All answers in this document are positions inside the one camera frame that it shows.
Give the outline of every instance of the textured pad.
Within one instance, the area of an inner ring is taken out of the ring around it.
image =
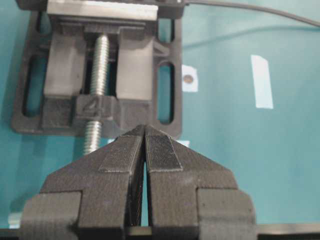
[[[168,136],[146,136],[145,143],[148,172],[183,170]]]

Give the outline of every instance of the white tape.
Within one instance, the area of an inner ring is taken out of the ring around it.
[[[114,138],[110,138],[110,139],[108,139],[107,144],[112,143],[114,140],[115,140]]]
[[[258,55],[251,55],[255,106],[258,109],[273,109],[269,63]]]
[[[198,86],[197,69],[192,66],[182,65],[182,91],[196,93],[198,92]]]
[[[8,217],[9,229],[20,228],[21,217],[22,217],[22,212],[11,213]]]
[[[178,140],[177,142],[186,146],[187,148],[190,146],[190,141],[188,140]]]

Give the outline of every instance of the white paper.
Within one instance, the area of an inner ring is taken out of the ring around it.
[[[184,77],[190,75],[193,78],[191,83],[184,81]],[[182,91],[189,93],[198,92],[199,80],[197,69],[192,66],[182,65]]]
[[[255,106],[258,109],[273,109],[269,63],[258,55],[251,55]]]

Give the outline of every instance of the black plastic part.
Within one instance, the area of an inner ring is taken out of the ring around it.
[[[126,231],[126,239],[151,240],[151,227],[129,227]],[[0,228],[0,240],[19,240],[19,229]],[[258,234],[257,240],[320,240],[320,234]]]
[[[48,58],[50,48],[63,48],[63,44],[57,45],[57,43],[51,42],[50,35],[36,31],[38,20],[39,13],[33,12],[30,17],[11,119],[11,126],[16,132],[83,136],[87,121],[94,119],[102,122],[102,137],[105,138],[115,138],[139,124],[153,125],[173,138],[180,136],[182,132],[182,23],[180,19],[173,21],[174,40],[171,43],[163,43],[156,38],[158,27],[156,22],[52,16],[53,35],[58,31],[59,34],[63,33],[70,38],[83,36],[86,41],[87,49],[84,51],[86,52],[86,63],[83,66],[78,66],[78,69],[85,70],[87,63],[92,61],[94,42],[100,33],[108,33],[110,36],[109,60],[111,62],[117,60],[117,48],[121,37],[135,41],[154,38],[152,99],[125,100],[117,99],[116,96],[85,95],[86,85],[83,83],[83,88],[78,95],[69,97],[44,96],[40,112],[36,116],[28,117],[24,114],[24,108],[28,96],[31,59],[34,56]],[[173,118],[169,124],[162,124],[158,120],[157,71],[163,64],[170,64],[174,68],[172,78],[174,85]],[[55,77],[54,72],[50,71],[50,74],[53,75],[46,77],[51,79]]]
[[[59,231],[61,240],[120,240],[129,231],[136,238],[140,228],[130,227],[141,223],[145,161],[151,233],[142,228],[144,238],[256,239],[254,207],[232,172],[149,125],[50,174],[26,204],[21,236],[37,240]],[[218,238],[211,238],[211,229],[219,230]]]

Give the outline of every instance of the metal screw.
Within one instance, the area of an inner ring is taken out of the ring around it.
[[[194,78],[191,76],[191,75],[185,75],[183,77],[183,81],[186,83],[186,84],[192,84],[194,82]]]
[[[107,35],[103,34],[99,36],[95,42],[90,85],[91,95],[105,95],[108,59],[109,39]],[[83,150],[84,155],[87,155],[99,148],[101,131],[102,123],[99,121],[89,121],[86,124]]]

